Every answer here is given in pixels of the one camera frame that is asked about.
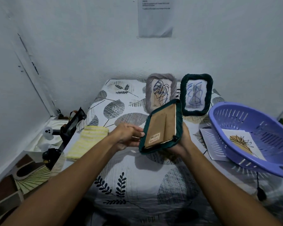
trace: person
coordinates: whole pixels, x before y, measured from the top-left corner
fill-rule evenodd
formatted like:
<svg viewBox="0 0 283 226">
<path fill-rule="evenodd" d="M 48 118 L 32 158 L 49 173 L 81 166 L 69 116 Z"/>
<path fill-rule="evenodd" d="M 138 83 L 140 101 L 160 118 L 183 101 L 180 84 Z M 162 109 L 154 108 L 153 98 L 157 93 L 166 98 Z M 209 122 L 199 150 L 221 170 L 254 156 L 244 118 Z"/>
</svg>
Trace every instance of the person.
<svg viewBox="0 0 283 226">
<path fill-rule="evenodd" d="M 113 155 L 128 146 L 137 147 L 139 138 L 144 135 L 138 126 L 118 125 L 79 160 L 26 199 L 2 225 L 63 225 Z M 224 225 L 281 225 L 259 202 L 207 160 L 192 142 L 185 123 L 179 143 L 170 151 L 182 158 Z"/>
</svg>

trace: blue scribble drawing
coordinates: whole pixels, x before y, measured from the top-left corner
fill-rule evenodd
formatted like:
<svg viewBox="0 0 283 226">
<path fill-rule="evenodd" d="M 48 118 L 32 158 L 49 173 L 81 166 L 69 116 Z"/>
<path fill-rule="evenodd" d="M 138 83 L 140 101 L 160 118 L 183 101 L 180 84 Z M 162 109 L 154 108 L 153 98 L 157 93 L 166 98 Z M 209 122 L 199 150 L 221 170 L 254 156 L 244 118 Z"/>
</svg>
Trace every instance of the blue scribble drawing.
<svg viewBox="0 0 283 226">
<path fill-rule="evenodd" d="M 168 100 L 168 96 L 169 96 L 168 84 L 164 84 L 162 80 L 157 81 L 153 87 L 153 92 L 155 95 L 153 106 L 162 106 L 166 104 L 166 101 Z"/>
<path fill-rule="evenodd" d="M 197 84 L 189 84 L 187 88 L 188 98 L 187 101 L 191 108 L 200 108 L 202 106 L 201 103 L 201 96 L 202 96 L 202 89 L 201 89 L 202 82 Z"/>
</svg>

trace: forearm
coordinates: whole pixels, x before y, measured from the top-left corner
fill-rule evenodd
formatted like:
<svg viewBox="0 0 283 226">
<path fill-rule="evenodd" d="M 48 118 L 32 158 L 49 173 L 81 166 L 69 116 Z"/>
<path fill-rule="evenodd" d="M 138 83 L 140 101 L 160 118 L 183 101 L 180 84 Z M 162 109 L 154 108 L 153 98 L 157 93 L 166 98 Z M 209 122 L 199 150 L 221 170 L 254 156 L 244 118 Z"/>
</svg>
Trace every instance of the forearm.
<svg viewBox="0 0 283 226">
<path fill-rule="evenodd" d="M 224 225 L 280 225 L 260 203 L 220 173 L 198 149 L 187 148 L 184 162 Z"/>
<path fill-rule="evenodd" d="M 51 179 L 4 222 L 4 225 L 62 225 L 115 151 L 108 136 Z"/>
</svg>

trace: hand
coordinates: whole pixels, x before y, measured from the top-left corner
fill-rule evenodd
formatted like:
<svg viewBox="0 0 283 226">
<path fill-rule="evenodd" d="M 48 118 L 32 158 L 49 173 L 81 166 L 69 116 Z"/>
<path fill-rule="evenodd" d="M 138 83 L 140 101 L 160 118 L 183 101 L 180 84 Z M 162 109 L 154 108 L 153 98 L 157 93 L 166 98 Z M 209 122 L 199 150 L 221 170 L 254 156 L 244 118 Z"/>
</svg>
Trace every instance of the hand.
<svg viewBox="0 0 283 226">
<path fill-rule="evenodd" d="M 176 155 L 179 155 L 182 159 L 185 159 L 188 157 L 189 150 L 197 149 L 197 147 L 192 142 L 189 129 L 184 122 L 182 122 L 182 128 L 183 133 L 181 139 L 175 146 L 169 148 L 168 150 Z"/>
<path fill-rule="evenodd" d="M 134 124 L 120 123 L 109 133 L 109 136 L 112 136 L 117 142 L 112 148 L 116 151 L 121 151 L 126 147 L 138 147 L 144 132 L 141 127 Z"/>
</svg>

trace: yellow towel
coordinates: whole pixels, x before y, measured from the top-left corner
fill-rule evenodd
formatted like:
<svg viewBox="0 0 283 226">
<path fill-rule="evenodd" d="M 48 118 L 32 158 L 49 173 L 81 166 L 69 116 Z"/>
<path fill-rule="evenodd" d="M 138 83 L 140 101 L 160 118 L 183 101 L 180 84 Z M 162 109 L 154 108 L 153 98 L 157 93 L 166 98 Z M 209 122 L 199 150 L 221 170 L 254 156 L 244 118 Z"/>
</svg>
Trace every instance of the yellow towel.
<svg viewBox="0 0 283 226">
<path fill-rule="evenodd" d="M 109 129 L 98 126 L 86 126 L 78 141 L 70 148 L 66 158 L 76 161 L 109 133 Z"/>
</svg>

